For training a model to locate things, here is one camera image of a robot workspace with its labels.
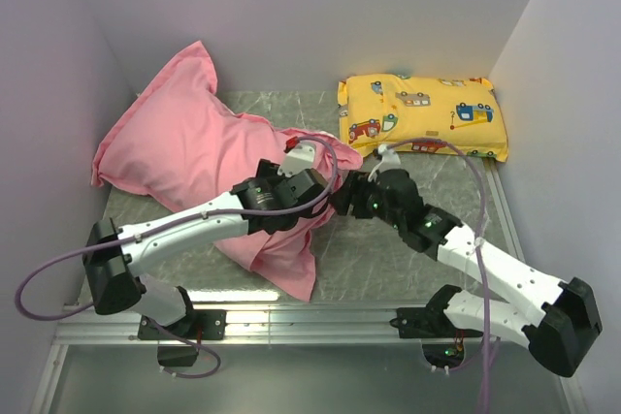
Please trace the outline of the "pink pillowcase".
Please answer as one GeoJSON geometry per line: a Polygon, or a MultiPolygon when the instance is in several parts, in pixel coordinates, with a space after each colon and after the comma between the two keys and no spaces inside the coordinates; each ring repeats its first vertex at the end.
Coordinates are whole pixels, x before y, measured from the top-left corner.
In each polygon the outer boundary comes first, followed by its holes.
{"type": "MultiPolygon", "coordinates": [[[[203,43],[178,52],[100,142],[92,185],[108,182],[178,212],[255,175],[262,159],[281,162],[285,143],[306,135],[302,129],[277,129],[257,115],[234,113],[216,90],[216,70],[203,43]]],[[[333,213],[328,208],[288,232],[225,239],[215,246],[289,296],[308,301],[316,279],[311,232],[333,213]]]]}

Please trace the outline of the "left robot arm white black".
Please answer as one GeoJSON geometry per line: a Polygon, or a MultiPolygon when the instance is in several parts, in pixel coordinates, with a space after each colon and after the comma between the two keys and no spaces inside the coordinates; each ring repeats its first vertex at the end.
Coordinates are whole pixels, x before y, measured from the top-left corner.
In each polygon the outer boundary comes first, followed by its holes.
{"type": "Polygon", "coordinates": [[[197,313],[188,293],[155,279],[151,270],[204,243],[290,230],[329,192],[329,181],[315,169],[281,175],[267,161],[260,167],[263,175],[197,207],[141,224],[96,223],[83,255],[96,313],[132,311],[173,338],[190,335],[197,313]]]}

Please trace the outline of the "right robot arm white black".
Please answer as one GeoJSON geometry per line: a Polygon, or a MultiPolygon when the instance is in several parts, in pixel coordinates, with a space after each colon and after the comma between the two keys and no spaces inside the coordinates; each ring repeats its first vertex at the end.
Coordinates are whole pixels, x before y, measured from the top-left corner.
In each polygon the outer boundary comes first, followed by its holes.
{"type": "Polygon", "coordinates": [[[331,197],[340,215],[377,218],[412,250],[487,285],[498,298],[485,302],[445,286],[428,304],[431,331],[484,331],[526,348],[552,373],[572,377],[603,330],[593,288],[537,271],[495,245],[449,212],[425,203],[403,169],[350,173],[331,197]]]}

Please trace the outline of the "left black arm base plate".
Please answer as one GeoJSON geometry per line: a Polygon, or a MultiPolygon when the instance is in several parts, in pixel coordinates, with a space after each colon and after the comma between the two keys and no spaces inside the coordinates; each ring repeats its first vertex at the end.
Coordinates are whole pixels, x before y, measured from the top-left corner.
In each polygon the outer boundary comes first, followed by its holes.
{"type": "Polygon", "coordinates": [[[157,362],[164,370],[190,369],[202,356],[207,356],[209,362],[215,362],[213,373],[220,367],[221,359],[207,343],[224,338],[226,320],[224,309],[195,310],[190,317],[168,327],[143,316],[137,339],[157,343],[157,362]]]}

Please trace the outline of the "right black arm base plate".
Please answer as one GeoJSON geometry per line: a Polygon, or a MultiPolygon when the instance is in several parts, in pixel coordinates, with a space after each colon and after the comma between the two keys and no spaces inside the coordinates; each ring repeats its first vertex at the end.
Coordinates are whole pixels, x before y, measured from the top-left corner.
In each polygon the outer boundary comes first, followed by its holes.
{"type": "Polygon", "coordinates": [[[467,361],[465,341],[481,339],[482,332],[455,327],[441,312],[425,307],[399,307],[389,321],[400,339],[418,339],[430,369],[455,371],[467,361]]]}

